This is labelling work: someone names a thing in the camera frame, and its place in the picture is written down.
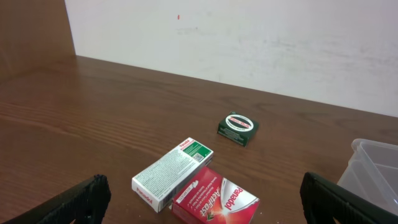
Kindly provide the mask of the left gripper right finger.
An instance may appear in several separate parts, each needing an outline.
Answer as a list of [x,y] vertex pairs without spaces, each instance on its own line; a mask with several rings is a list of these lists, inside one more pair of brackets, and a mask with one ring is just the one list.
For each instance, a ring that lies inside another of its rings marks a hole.
[[305,173],[300,197],[308,224],[397,224],[397,215],[314,172]]

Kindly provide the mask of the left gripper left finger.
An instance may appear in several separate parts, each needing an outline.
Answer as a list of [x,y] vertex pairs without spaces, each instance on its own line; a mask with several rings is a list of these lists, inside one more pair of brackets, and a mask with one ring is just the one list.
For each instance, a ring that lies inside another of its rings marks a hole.
[[111,191],[105,175],[97,174],[54,196],[5,224],[102,223]]

